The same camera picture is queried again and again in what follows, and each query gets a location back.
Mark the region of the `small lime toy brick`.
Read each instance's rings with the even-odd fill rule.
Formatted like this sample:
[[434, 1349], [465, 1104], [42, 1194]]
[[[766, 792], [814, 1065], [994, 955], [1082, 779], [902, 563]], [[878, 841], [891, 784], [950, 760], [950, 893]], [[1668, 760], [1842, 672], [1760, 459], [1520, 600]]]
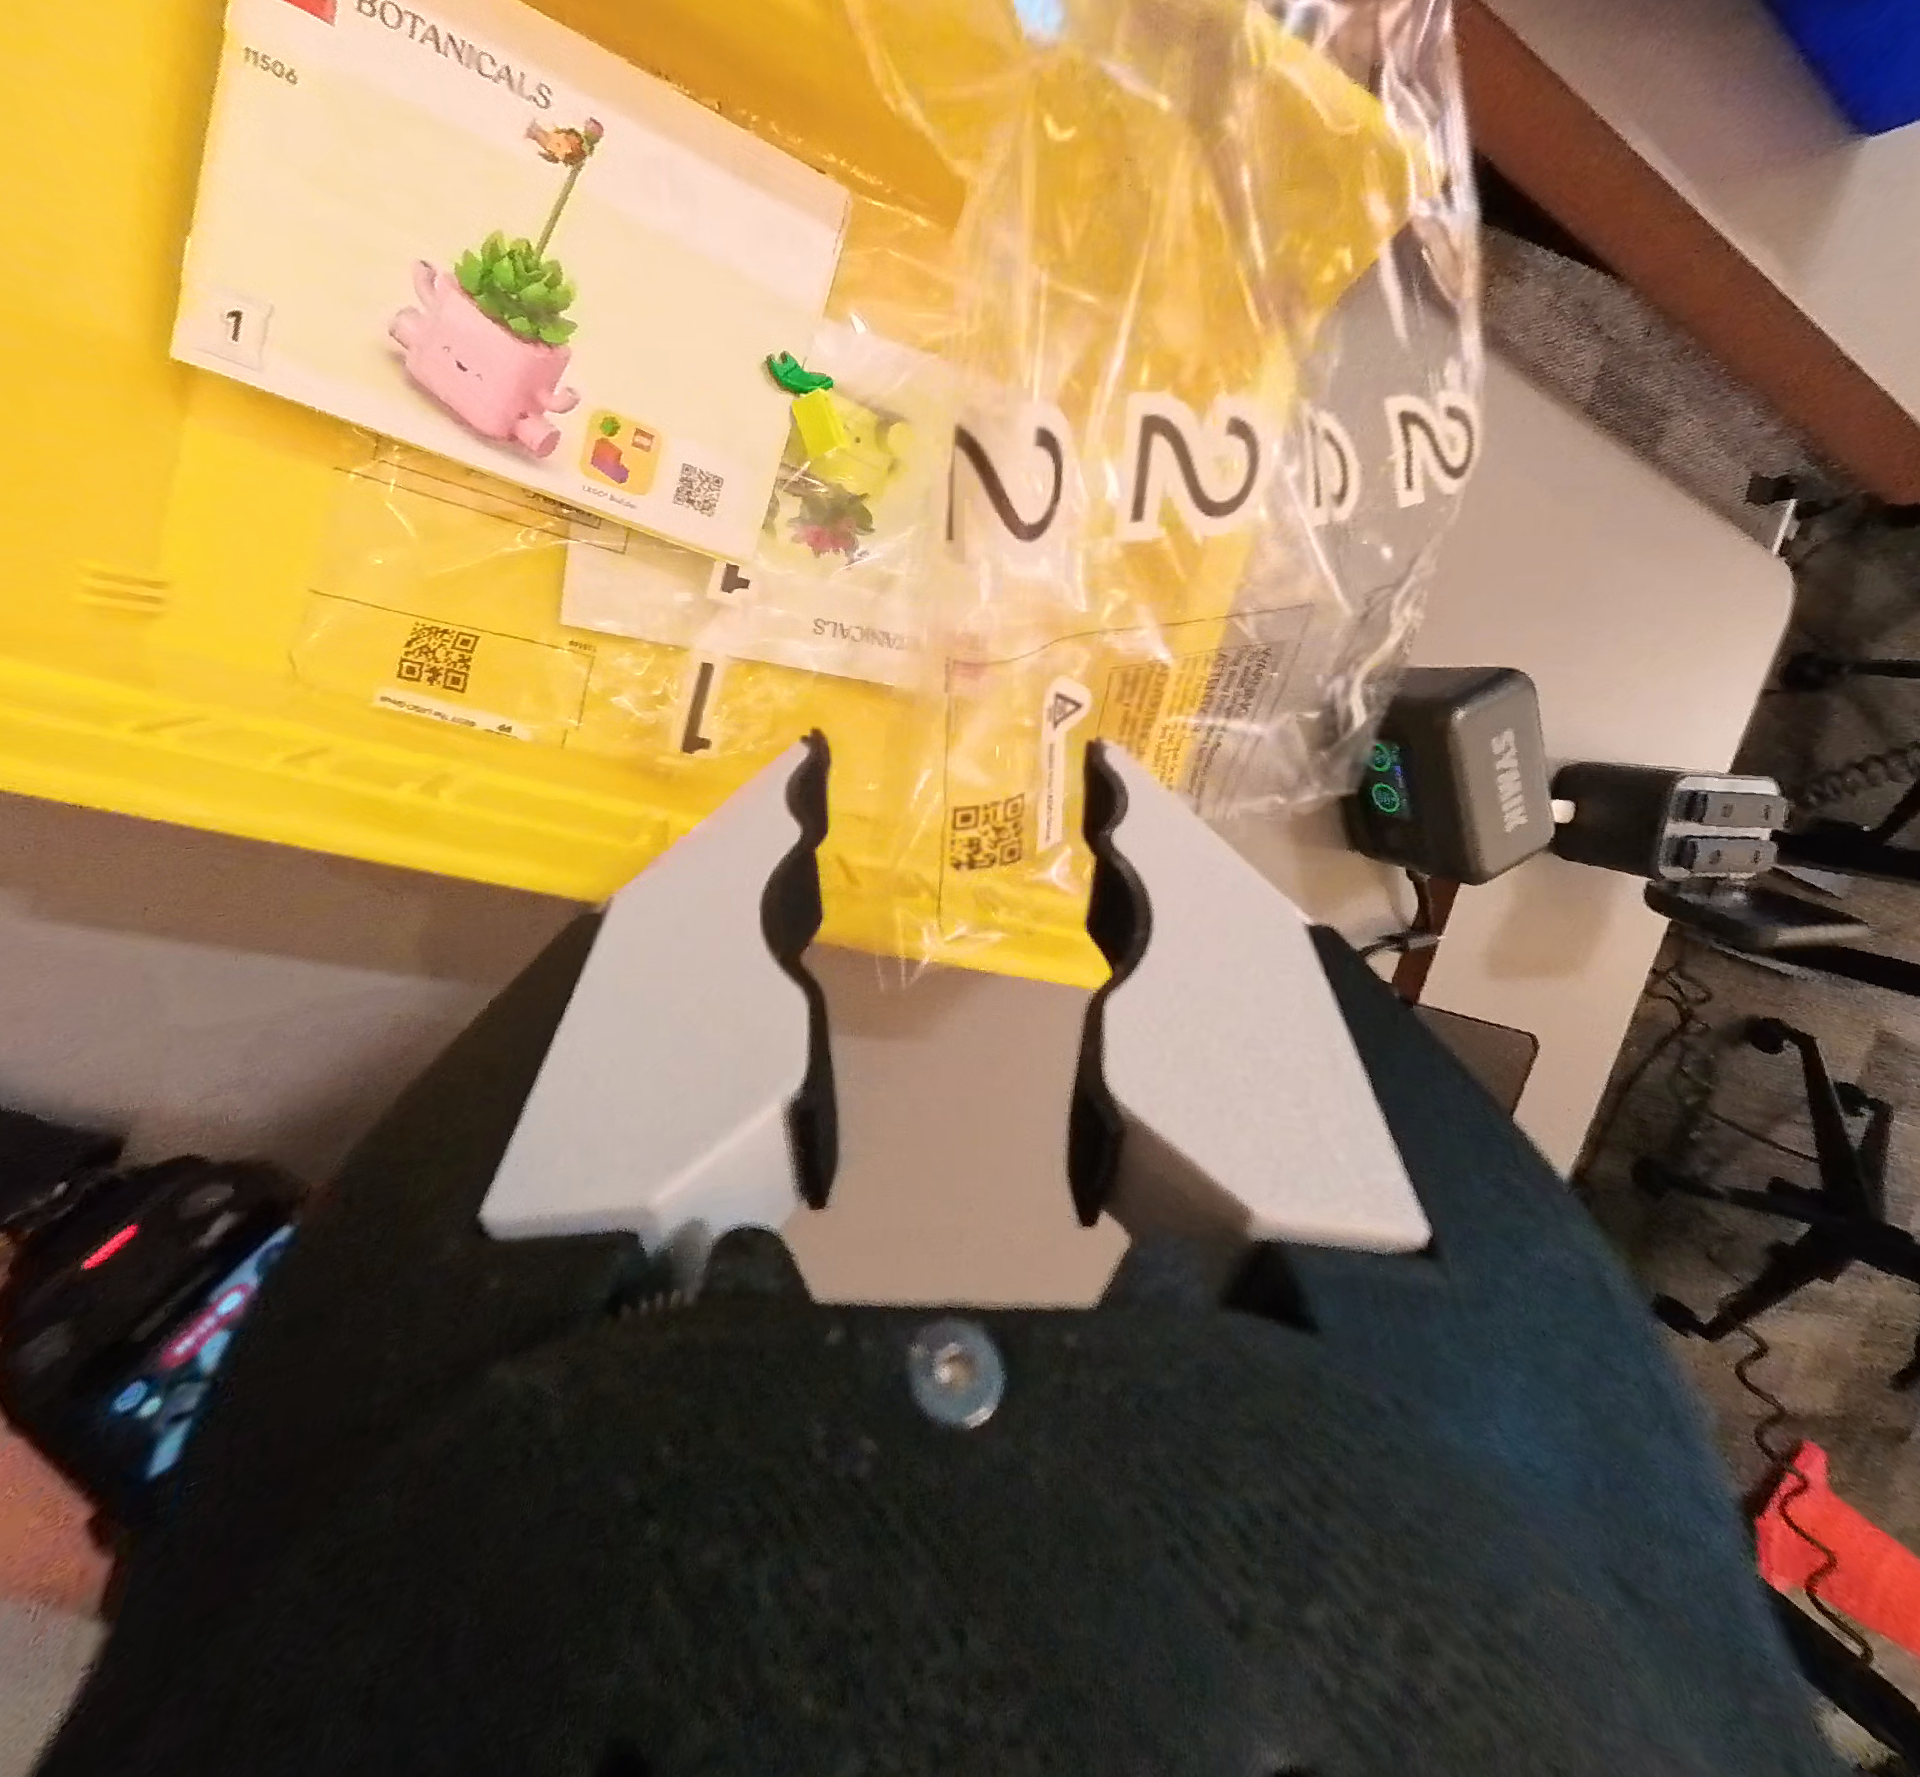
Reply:
[[789, 464], [846, 493], [884, 493], [910, 459], [918, 429], [889, 407], [806, 387], [789, 407]]

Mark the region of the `orange ribbed cone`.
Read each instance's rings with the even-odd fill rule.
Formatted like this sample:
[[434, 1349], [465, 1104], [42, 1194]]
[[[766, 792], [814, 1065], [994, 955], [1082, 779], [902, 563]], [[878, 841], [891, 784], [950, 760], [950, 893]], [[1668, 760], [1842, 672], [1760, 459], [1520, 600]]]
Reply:
[[1774, 1594], [1806, 1594], [1866, 1622], [1887, 1534], [1832, 1493], [1831, 1456], [1802, 1442], [1755, 1523], [1755, 1576]]

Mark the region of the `yellow storage bins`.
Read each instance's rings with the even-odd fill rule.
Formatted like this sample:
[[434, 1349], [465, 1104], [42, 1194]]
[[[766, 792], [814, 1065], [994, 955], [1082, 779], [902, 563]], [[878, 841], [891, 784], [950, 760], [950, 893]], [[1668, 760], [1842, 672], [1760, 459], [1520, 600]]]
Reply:
[[[878, 96], [846, 0], [518, 7], [849, 192], [820, 325], [870, 321], [849, 277], [897, 215], [958, 201]], [[716, 743], [646, 760], [440, 728], [294, 678], [327, 479], [388, 439], [172, 361], [220, 36], [225, 0], [6, 0], [6, 786], [608, 899], [793, 739], [891, 755], [909, 689], [782, 662], [735, 656]], [[922, 350], [918, 260], [909, 297], [870, 325]], [[820, 855], [849, 841], [829, 779]], [[820, 937], [873, 952], [829, 919]]]

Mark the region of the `black adapter box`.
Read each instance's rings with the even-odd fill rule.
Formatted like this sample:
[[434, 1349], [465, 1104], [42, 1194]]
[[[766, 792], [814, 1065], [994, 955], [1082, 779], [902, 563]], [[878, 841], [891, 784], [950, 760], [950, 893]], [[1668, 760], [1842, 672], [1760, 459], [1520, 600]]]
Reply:
[[1574, 760], [1549, 779], [1549, 852], [1645, 883], [1750, 883], [1774, 867], [1790, 797], [1774, 779]]

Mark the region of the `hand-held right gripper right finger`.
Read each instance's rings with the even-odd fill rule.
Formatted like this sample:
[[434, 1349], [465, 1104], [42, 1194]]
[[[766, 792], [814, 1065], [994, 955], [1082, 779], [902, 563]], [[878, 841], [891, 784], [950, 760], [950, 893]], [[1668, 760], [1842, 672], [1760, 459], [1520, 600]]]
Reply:
[[1090, 1228], [1410, 1259], [1428, 1204], [1305, 913], [1128, 750], [1086, 750], [1086, 1002], [1065, 1185]]

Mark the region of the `grey desk with wood edge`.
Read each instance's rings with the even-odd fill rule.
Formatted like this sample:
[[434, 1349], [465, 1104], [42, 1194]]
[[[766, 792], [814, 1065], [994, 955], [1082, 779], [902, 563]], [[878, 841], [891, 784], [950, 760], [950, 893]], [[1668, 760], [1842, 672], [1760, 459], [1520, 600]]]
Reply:
[[1496, 224], [1599, 260], [1870, 499], [1915, 509], [1920, 432], [1760, 267], [1682, 199], [1486, 0], [1453, 0], [1473, 159]]

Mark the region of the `person's right forearm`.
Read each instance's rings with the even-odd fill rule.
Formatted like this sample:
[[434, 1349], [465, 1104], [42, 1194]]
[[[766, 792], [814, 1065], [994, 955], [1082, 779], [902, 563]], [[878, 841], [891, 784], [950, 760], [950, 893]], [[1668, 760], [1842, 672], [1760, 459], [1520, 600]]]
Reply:
[[0, 1422], [0, 1599], [96, 1618], [111, 1551], [90, 1502]]

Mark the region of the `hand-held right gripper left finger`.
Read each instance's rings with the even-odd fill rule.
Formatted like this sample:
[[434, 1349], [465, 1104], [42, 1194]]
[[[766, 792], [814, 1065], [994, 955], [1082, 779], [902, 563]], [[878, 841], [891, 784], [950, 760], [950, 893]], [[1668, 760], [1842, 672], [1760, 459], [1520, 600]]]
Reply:
[[828, 1211], [828, 792], [829, 743], [802, 737], [603, 905], [482, 1199], [490, 1240], [716, 1246]]

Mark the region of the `toy instruction booklet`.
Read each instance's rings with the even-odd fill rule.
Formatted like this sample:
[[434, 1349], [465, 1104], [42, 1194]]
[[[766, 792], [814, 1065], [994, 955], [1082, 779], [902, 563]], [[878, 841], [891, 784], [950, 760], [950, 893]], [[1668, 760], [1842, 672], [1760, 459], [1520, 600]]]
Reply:
[[225, 0], [172, 361], [747, 563], [846, 219], [518, 0]]
[[560, 624], [716, 656], [782, 662], [870, 689], [932, 678], [932, 568], [943, 550], [954, 375], [828, 321], [802, 357], [829, 375], [846, 447], [811, 458], [789, 423], [782, 464], [747, 563], [716, 563], [644, 534], [568, 541]]

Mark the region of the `clear printed plastic bag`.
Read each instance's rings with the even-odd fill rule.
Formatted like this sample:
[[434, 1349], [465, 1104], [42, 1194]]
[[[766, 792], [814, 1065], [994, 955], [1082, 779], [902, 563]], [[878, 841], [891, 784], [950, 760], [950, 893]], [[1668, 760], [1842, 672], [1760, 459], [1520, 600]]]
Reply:
[[829, 934], [1094, 985], [1086, 755], [1214, 828], [1345, 797], [1485, 458], [1453, 0], [846, 0], [954, 177], [854, 307], [950, 371], [891, 755]]

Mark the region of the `black charger with green display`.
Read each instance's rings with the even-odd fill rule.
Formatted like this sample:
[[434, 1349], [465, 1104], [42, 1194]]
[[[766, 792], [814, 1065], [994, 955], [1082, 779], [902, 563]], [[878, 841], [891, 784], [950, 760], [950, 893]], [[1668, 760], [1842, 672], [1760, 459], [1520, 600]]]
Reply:
[[1534, 680], [1496, 662], [1405, 666], [1340, 822], [1348, 852], [1449, 883], [1492, 883], [1546, 855], [1555, 802]]

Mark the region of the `black tripod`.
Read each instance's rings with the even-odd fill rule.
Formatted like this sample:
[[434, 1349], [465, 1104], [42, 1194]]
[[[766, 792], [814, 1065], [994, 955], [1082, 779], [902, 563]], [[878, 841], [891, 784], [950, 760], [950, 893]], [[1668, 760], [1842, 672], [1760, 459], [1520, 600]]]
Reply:
[[1784, 1306], [1816, 1281], [1837, 1281], [1855, 1268], [1870, 1268], [1905, 1288], [1920, 1281], [1920, 1240], [1887, 1220], [1891, 1104], [1858, 1084], [1842, 1084], [1831, 1071], [1826, 1048], [1784, 1019], [1749, 1019], [1742, 1042], [1760, 1056], [1797, 1054], [1816, 1138], [1816, 1180], [1802, 1185], [1771, 1176], [1765, 1185], [1713, 1185], [1710, 1176], [1682, 1174], [1657, 1158], [1644, 1158], [1634, 1165], [1634, 1180], [1645, 1194], [1688, 1194], [1704, 1204], [1797, 1224], [1790, 1240], [1771, 1246], [1760, 1272], [1734, 1288], [1718, 1310], [1700, 1316], [1682, 1298], [1652, 1300], [1668, 1332], [1710, 1343], [1755, 1326], [1765, 1310]]

